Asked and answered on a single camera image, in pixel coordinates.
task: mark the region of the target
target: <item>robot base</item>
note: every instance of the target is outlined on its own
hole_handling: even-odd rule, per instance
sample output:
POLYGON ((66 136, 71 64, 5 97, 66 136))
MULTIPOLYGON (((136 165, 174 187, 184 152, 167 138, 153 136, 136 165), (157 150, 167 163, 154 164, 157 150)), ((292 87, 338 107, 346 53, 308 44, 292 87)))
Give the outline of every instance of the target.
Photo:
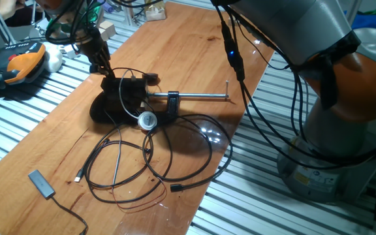
MULTIPOLYGON (((295 137, 292 143, 306 152, 316 149, 325 155, 338 157, 358 155, 376 147, 376 136, 367 134, 366 130, 366 124, 347 123, 331 111, 322 110, 320 101, 317 101, 304 127, 307 142, 301 137, 295 137)), ((332 166, 326 161, 310 158, 287 145, 283 151, 305 165, 332 166)), ((277 168, 287 187, 302 197, 316 202, 354 201, 376 173, 376 159, 358 166, 315 170, 302 167, 280 154, 277 168)))
MULTIPOLYGON (((294 139, 300 149, 308 149, 305 142, 294 139)), ((312 166, 326 167, 330 163, 310 159, 304 154, 285 145, 283 151, 312 166)), ((376 159, 351 168, 336 170, 315 170, 302 167, 283 155, 278 155, 278 172, 287 187, 294 193, 315 202, 334 202, 338 200, 355 201, 376 173, 376 159)))

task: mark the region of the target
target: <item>white circular sensor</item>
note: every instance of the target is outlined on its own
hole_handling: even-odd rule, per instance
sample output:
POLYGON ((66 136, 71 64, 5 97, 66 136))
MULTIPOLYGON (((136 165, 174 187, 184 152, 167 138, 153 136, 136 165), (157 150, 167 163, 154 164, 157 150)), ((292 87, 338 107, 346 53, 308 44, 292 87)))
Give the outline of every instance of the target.
POLYGON ((138 125, 145 131, 150 131, 157 125, 157 117, 153 112, 145 111, 137 119, 138 125))

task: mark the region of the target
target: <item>wooden table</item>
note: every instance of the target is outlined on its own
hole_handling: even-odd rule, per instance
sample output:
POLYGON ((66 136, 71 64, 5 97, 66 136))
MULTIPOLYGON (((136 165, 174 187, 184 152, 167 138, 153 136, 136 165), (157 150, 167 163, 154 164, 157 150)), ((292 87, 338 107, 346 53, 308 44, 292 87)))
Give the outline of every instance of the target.
MULTIPOLYGON (((131 67, 156 72, 161 77, 150 91, 177 90, 186 93, 224 93, 225 81, 230 81, 230 102, 181 101, 180 113, 203 113, 217 118, 233 134, 244 112, 242 96, 234 71, 227 62, 216 12, 167 3, 168 18, 145 23, 111 58, 113 67, 131 67)), ((248 88, 253 91, 266 68, 255 49, 241 36, 239 47, 245 61, 248 88)), ((269 59, 272 50, 259 44, 269 59)), ((81 215, 89 225, 88 234, 185 234, 207 185, 171 193, 155 206, 139 212, 121 211, 115 204, 96 200, 85 180, 74 183, 97 141, 112 126, 96 125, 89 118, 89 106, 101 92, 102 77, 91 75, 72 92, 0 162, 0 234, 78 234, 83 225, 73 216, 45 200, 29 180, 28 173, 39 169, 56 191, 55 198, 81 215)), ((217 139, 217 128, 198 122, 217 139)), ((208 150, 199 135, 183 125, 169 128, 174 148, 174 162, 168 177, 175 178, 194 172, 206 160, 208 150)), ((123 139, 142 145, 144 133, 124 128, 123 139)), ((154 137, 155 155, 152 165, 163 173, 169 160, 169 150, 162 134, 154 137)), ((215 172, 227 147, 224 138, 214 144, 210 165, 185 183, 201 180, 215 172)), ((134 174, 144 162, 140 150, 123 146, 119 176, 122 180, 134 174)), ((110 184, 118 153, 117 146, 106 148, 94 164, 91 179, 110 184)), ((131 183, 116 189, 117 199, 133 198, 157 182, 145 171, 131 183)), ((152 195, 134 206, 155 198, 152 195)), ((97 192, 112 200, 110 191, 97 192)))

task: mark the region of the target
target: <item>orange device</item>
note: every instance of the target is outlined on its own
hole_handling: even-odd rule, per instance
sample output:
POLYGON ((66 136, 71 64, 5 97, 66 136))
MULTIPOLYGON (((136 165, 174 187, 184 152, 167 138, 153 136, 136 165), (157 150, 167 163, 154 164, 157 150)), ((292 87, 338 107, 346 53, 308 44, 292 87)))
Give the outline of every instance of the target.
POLYGON ((44 69, 45 51, 46 47, 39 42, 23 42, 0 49, 0 89, 32 82, 44 69))

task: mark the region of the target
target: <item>wire bundle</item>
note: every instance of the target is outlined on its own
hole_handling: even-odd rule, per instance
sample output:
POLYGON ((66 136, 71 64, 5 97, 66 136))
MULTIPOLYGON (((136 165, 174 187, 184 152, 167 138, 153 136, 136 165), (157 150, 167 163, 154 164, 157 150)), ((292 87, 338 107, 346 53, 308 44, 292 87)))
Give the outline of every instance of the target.
MULTIPOLYGON (((234 40, 234 43, 236 44, 235 50, 237 50, 237 52, 235 52, 235 53, 233 53, 233 51, 231 51, 231 52, 227 51, 227 54, 229 54, 229 53, 231 53, 231 54, 239 54, 239 59, 242 59, 241 56, 240 56, 240 53, 238 51, 238 46, 237 46, 238 42, 237 42, 237 38, 236 38, 236 28, 235 28, 235 23, 234 23, 234 19, 236 19, 236 22, 239 25, 239 28, 240 28, 240 31, 241 31, 243 37, 245 37, 245 39, 247 39, 249 41, 249 43, 251 43, 255 47, 255 49, 261 55, 261 57, 263 58, 263 60, 265 60, 265 62, 268 64, 268 66, 270 66, 273 69, 284 70, 284 69, 289 68, 292 65, 292 63, 290 62, 290 60, 288 59, 288 57, 275 44, 273 44, 268 38, 266 38, 266 36, 263 33, 261 33, 258 29, 254 28, 247 20, 244 20, 243 17, 241 17, 238 13, 236 13, 234 10, 232 10, 229 6, 222 6, 222 7, 226 10, 226 12, 228 13, 228 15, 230 16, 230 20, 232 22, 233 40, 234 40), (264 56, 262 55, 262 53, 260 52, 260 50, 245 36, 245 34, 242 31, 242 28, 240 27, 240 24, 243 24, 248 29, 248 31, 253 31, 256 35, 258 35, 258 37, 260 39, 262 39, 263 43, 265 43, 266 45, 268 45, 269 47, 271 47, 272 49, 274 49, 277 53, 279 53, 279 55, 281 55, 284 58, 284 60, 289 65, 287 65, 285 68, 282 68, 282 69, 275 68, 275 67, 271 66, 269 64, 269 62, 264 58, 264 56)), ((216 7, 216 10, 217 10, 217 12, 219 14, 219 17, 221 19, 222 26, 224 26, 224 25, 227 26, 226 23, 225 23, 225 21, 224 21, 224 19, 223 19, 223 15, 221 14, 221 12, 220 12, 220 10, 219 10, 218 7, 216 7)), ((343 168, 343 167, 358 166, 358 165, 366 163, 366 162, 368 162, 368 161, 370 161, 372 159, 376 159, 376 148, 373 149, 373 150, 371 150, 371 151, 368 151, 366 153, 360 154, 360 155, 333 156, 333 155, 323 155, 322 153, 319 153, 319 152, 317 152, 314 149, 309 149, 310 152, 307 152, 307 151, 302 150, 299 147, 295 146, 293 143, 291 143, 290 140, 288 140, 287 138, 285 138, 284 136, 282 136, 281 134, 279 134, 279 132, 277 132, 272 127, 272 125, 268 122, 268 120, 266 120, 266 118, 260 113, 260 111, 257 108, 254 100, 252 99, 252 96, 250 95, 249 91, 247 90, 247 88, 246 88, 246 86, 245 86, 245 84, 243 82, 243 79, 239 77, 239 72, 238 72, 239 70, 243 70, 244 71, 243 63, 242 63, 242 68, 235 68, 235 71, 236 71, 236 74, 238 76, 238 80, 239 80, 239 83, 240 83, 240 89, 242 91, 242 97, 243 97, 243 104, 245 106, 245 109, 246 109, 246 112, 247 112, 247 116, 250 119, 250 121, 253 124, 253 126, 262 135, 262 137, 274 149, 276 149, 282 156, 288 158, 289 160, 291 160, 292 162, 294 162, 294 163, 296 163, 296 164, 298 164, 300 166, 304 166, 304 167, 308 167, 308 168, 312 168, 312 169, 317 169, 317 170, 332 170, 332 169, 343 168), (292 148, 292 149, 294 149, 294 150, 302 153, 303 155, 305 155, 307 157, 310 157, 310 158, 313 158, 313 159, 317 159, 317 160, 322 160, 324 162, 330 163, 330 166, 319 167, 319 166, 312 166, 312 165, 301 163, 300 161, 294 159, 288 153, 285 153, 282 149, 280 149, 279 147, 277 147, 265 135, 265 133, 259 128, 259 126, 256 124, 255 120, 253 119, 253 116, 250 113, 249 106, 247 105, 247 100, 248 99, 249 99, 249 101, 250 101, 253 109, 258 114, 259 118, 271 129, 271 131, 278 138, 280 138, 284 143, 286 143, 286 145, 288 145, 289 148, 292 148)), ((294 133, 296 134, 296 136, 300 136, 302 138, 302 140, 304 140, 304 141, 307 142, 306 136, 304 134, 303 121, 302 121, 302 113, 303 113, 302 110, 303 110, 303 100, 304 100, 303 99, 303 87, 302 87, 302 83, 301 83, 301 80, 300 80, 300 77, 299 77, 298 73, 296 71, 294 71, 294 69, 292 70, 292 72, 294 74, 295 86, 294 86, 294 97, 293 97, 293 100, 292 100, 292 110, 291 110, 291 117, 290 117, 291 125, 292 125, 292 129, 294 130, 294 133), (296 130, 295 122, 294 122, 294 110, 295 110, 295 102, 296 102, 297 92, 299 92, 299 96, 300 96, 299 118, 298 118, 298 123, 299 123, 299 126, 300 126, 300 133, 296 130)))
MULTIPOLYGON (((153 5, 153 4, 161 2, 161 1, 162 0, 156 0, 156 1, 153 1, 151 3, 133 6, 133 5, 129 5, 129 3, 134 3, 135 0, 130 0, 130 1, 112 0, 112 2, 116 3, 117 5, 120 5, 120 6, 123 6, 123 7, 128 7, 128 8, 144 8, 144 7, 148 7, 150 5, 153 5)), ((49 23, 48 28, 46 30, 46 34, 45 34, 46 40, 48 42, 52 43, 52 44, 68 45, 68 44, 75 44, 75 43, 78 43, 78 42, 84 42, 84 41, 90 39, 90 36, 89 36, 89 33, 88 33, 89 26, 91 24, 90 19, 91 19, 92 16, 95 17, 95 21, 98 18, 98 14, 95 13, 95 12, 92 12, 92 11, 95 8, 103 5, 105 2, 106 2, 106 0, 104 0, 102 2, 98 2, 96 0, 80 0, 78 6, 76 8, 76 12, 75 12, 74 19, 72 21, 72 25, 70 27, 70 36, 62 38, 62 39, 54 39, 54 38, 51 37, 51 34, 54 32, 53 27, 59 21, 59 19, 62 16, 64 16, 66 14, 66 12, 70 11, 71 8, 76 4, 75 1, 71 1, 69 6, 66 7, 59 15, 57 15, 56 18, 54 18, 49 23), (80 14, 79 11, 82 9, 85 2, 87 3, 86 10, 85 10, 84 13, 80 14), (78 38, 76 33, 78 32, 79 29, 83 29, 86 32, 86 36, 78 38)))
MULTIPOLYGON (((142 71, 130 69, 130 68, 115 68, 114 70, 116 70, 116 69, 127 69, 125 71, 124 75, 121 77, 121 81, 124 78, 125 74, 129 71, 131 71, 132 73, 133 73, 133 71, 137 71, 137 72, 141 72, 143 74, 146 74, 142 71)), ((146 104, 150 107, 150 109, 152 109, 152 112, 155 114, 155 111, 153 110, 152 106, 148 102, 146 102, 146 104)), ((133 118, 137 119, 137 117, 134 114, 130 113, 126 109, 124 104, 123 104, 123 109, 126 110, 126 112, 129 115, 131 114, 131 116, 133 118)), ((170 186, 170 190, 172 192, 182 191, 182 190, 192 189, 194 187, 198 187, 200 185, 204 185, 206 183, 209 183, 211 180, 214 180, 221 173, 223 173, 223 171, 227 168, 227 166, 231 162, 232 153, 233 153, 233 146, 232 146, 232 142, 231 142, 231 139, 230 139, 230 135, 227 133, 225 128, 216 119, 214 119, 210 116, 207 116, 205 114, 188 114, 188 115, 184 115, 184 116, 175 116, 175 115, 169 114, 166 118, 162 119, 161 122, 158 125, 156 125, 152 130, 150 130, 145 135, 142 145, 138 146, 136 144, 122 140, 120 129, 123 128, 123 126, 127 125, 128 123, 123 122, 123 123, 117 124, 111 118, 111 116, 109 115, 109 113, 107 111, 105 111, 105 113, 112 120, 115 127, 111 131, 109 131, 107 134, 105 134, 98 141, 97 145, 93 148, 92 152, 89 154, 89 157, 85 161, 83 167, 79 170, 78 174, 76 175, 75 181, 79 182, 80 179, 85 176, 86 182, 89 186, 89 190, 90 190, 91 194, 97 200, 99 200, 101 202, 105 202, 105 203, 117 204, 117 206, 121 210, 129 210, 129 209, 136 209, 136 208, 145 207, 145 208, 142 209, 142 210, 144 210, 146 208, 149 208, 149 207, 156 205, 157 203, 159 203, 156 200, 159 200, 159 199, 160 199, 160 201, 163 200, 165 198, 166 194, 167 194, 167 190, 166 190, 166 186, 164 185, 164 182, 179 182, 179 181, 185 181, 185 180, 191 179, 194 176, 199 175, 209 165, 209 163, 211 162, 211 159, 212 159, 212 155, 213 155, 213 147, 212 147, 212 143, 210 141, 210 138, 204 131, 202 131, 201 127, 199 125, 197 125, 194 121, 192 121, 190 118, 200 118, 200 119, 209 121, 210 123, 215 125, 217 128, 219 128, 221 130, 221 132, 227 137, 227 140, 229 141, 230 154, 228 156, 228 160, 226 161, 226 163, 216 173, 214 173, 212 176, 209 176, 206 179, 203 179, 203 180, 200 180, 198 182, 191 183, 191 184, 188 184, 188 185, 172 184, 170 186), (173 154, 173 149, 172 149, 172 144, 171 144, 170 138, 169 138, 168 133, 166 131, 166 127, 173 125, 173 123, 175 123, 175 121, 178 120, 178 119, 180 119, 182 122, 186 122, 186 123, 192 125, 198 131, 198 134, 206 141, 207 146, 208 146, 208 158, 207 158, 206 162, 195 172, 193 172, 193 173, 191 173, 187 176, 183 176, 183 177, 179 177, 179 178, 168 178, 166 175, 169 173, 170 167, 172 166, 174 154, 173 154), (152 167, 152 165, 150 163, 151 160, 152 160, 152 157, 153 157, 153 139, 152 139, 152 136, 157 134, 158 131, 162 131, 164 133, 164 137, 166 139, 166 142, 168 144, 169 151, 170 151, 170 160, 169 160, 168 166, 167 166, 165 172, 163 173, 163 175, 161 175, 157 171, 155 171, 155 169, 152 167), (109 136, 111 136, 115 132, 119 133, 120 139, 111 141, 109 139, 109 136), (103 184, 99 184, 99 183, 92 181, 91 180, 91 171, 92 171, 92 167, 94 165, 94 162, 97 160, 97 157, 99 156, 99 154, 101 153, 101 151, 105 147, 108 147, 108 146, 111 146, 111 145, 114 145, 114 144, 119 146, 119 153, 118 153, 118 157, 117 157, 116 169, 115 169, 115 172, 114 172, 114 177, 113 177, 112 183, 110 185, 103 185, 103 184), (144 158, 145 165, 138 172, 136 172, 132 176, 128 177, 127 179, 122 180, 120 182, 116 182, 116 178, 117 178, 117 174, 118 174, 118 168, 119 168, 119 162, 120 162, 120 159, 121 159, 121 145, 122 144, 141 150, 142 151, 141 154, 144 158), (151 173, 156 178, 159 179, 159 182, 156 183, 151 189, 149 189, 145 193, 143 193, 143 195, 141 195, 141 196, 138 196, 138 197, 132 198, 132 199, 127 199, 127 200, 116 200, 116 197, 115 197, 115 194, 114 194, 114 189, 116 189, 116 188, 118 188, 122 185, 125 185, 127 183, 130 183, 131 181, 133 181, 134 179, 139 177, 147 168, 151 171, 151 173), (136 202, 136 201, 142 200, 143 198, 146 198, 148 195, 150 195, 152 192, 154 192, 154 190, 156 190, 156 188, 158 188, 158 186, 160 186, 160 184, 163 185, 164 189, 163 189, 162 193, 160 193, 160 195, 155 197, 153 200, 149 200, 148 202, 145 202, 143 204, 140 204, 140 205, 137 205, 137 206, 131 206, 131 207, 123 207, 123 206, 120 205, 120 204, 127 204, 127 203, 131 203, 131 202, 136 202), (100 196, 98 196, 95 193, 96 189, 98 189, 98 190, 106 190, 106 189, 111 190, 113 200, 101 198, 100 196)))

